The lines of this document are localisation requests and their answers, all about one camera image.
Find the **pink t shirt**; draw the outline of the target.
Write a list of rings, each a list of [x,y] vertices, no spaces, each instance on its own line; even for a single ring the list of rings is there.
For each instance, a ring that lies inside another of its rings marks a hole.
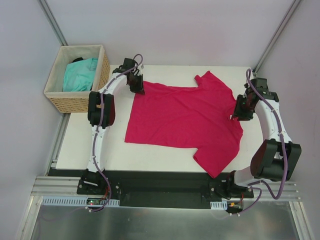
[[[231,119],[232,90],[210,71],[194,80],[196,87],[145,81],[145,94],[134,96],[124,141],[195,148],[193,159],[216,178],[238,155],[244,131]]]

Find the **wicker basket with liner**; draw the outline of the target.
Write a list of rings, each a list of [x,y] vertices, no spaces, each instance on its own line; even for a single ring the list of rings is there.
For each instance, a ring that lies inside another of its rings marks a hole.
[[[80,57],[83,59],[97,58],[92,91],[98,91],[108,82],[111,68],[103,45],[61,46],[44,88],[44,95],[60,113],[86,113],[88,111],[89,91],[63,91],[63,78],[67,64]]]

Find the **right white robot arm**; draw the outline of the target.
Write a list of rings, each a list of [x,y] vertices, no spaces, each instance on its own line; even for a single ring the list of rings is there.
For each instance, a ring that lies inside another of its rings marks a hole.
[[[250,121],[257,115],[263,142],[250,165],[229,173],[225,192],[237,197],[250,187],[263,184],[271,197],[279,199],[301,156],[300,144],[289,137],[280,114],[279,97],[269,90],[267,79],[246,75],[245,92],[237,96],[232,119]]]

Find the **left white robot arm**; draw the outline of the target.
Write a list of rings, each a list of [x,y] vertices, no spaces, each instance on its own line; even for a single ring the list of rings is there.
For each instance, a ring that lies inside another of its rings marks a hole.
[[[121,88],[129,86],[132,93],[143,95],[145,90],[142,69],[141,54],[125,58],[123,64],[112,71],[108,82],[101,89],[89,94],[87,119],[91,126],[91,149],[81,180],[82,185],[88,185],[89,190],[96,195],[110,190],[108,179],[103,174],[105,168],[102,154],[104,140],[116,118],[115,94]]]

